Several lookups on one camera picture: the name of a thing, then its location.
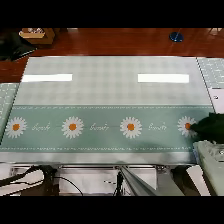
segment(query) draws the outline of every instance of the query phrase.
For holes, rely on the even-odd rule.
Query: brown wooden surface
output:
[[[182,43],[169,34],[178,28],[61,28],[51,46],[32,56],[66,55],[161,55],[224,57],[224,29],[182,28]],[[27,57],[0,62],[0,82],[19,82]]]

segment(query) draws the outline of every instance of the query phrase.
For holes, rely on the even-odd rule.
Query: cable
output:
[[[58,178],[58,179],[63,179],[63,180],[66,180],[66,181],[68,181],[70,184],[72,184],[80,193],[81,193],[81,195],[83,196],[83,193],[82,193],[82,191],[80,191],[79,190],[79,188],[77,187],[77,186],[75,186],[75,184],[74,183],[72,183],[70,180],[68,180],[68,179],[66,179],[66,178],[64,178],[64,177],[54,177],[54,178]]]

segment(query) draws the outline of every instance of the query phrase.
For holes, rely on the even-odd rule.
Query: table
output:
[[[1,162],[186,164],[192,123],[214,112],[192,57],[31,57],[0,148]],[[187,83],[140,83],[138,74],[188,75]]]

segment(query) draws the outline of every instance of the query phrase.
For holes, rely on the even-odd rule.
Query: dark green object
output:
[[[224,114],[209,113],[209,117],[191,125],[191,130],[198,133],[200,140],[224,144]]]

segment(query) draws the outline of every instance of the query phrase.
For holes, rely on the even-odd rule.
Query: flower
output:
[[[190,130],[191,125],[195,123],[196,121],[194,118],[185,116],[179,119],[177,127],[179,127],[178,130],[181,131],[182,135],[185,137],[195,137],[197,133],[193,130]]]
[[[82,134],[83,126],[83,121],[78,117],[69,117],[63,122],[61,130],[66,135],[66,138],[70,137],[71,139]]]
[[[5,131],[9,138],[17,138],[23,134],[23,131],[25,131],[26,128],[27,125],[25,119],[22,117],[14,117],[14,119],[11,119],[11,121],[8,122]]]
[[[123,119],[120,127],[120,131],[123,131],[123,135],[130,139],[139,136],[141,134],[140,131],[142,130],[140,121],[134,117],[126,117],[126,119]]]

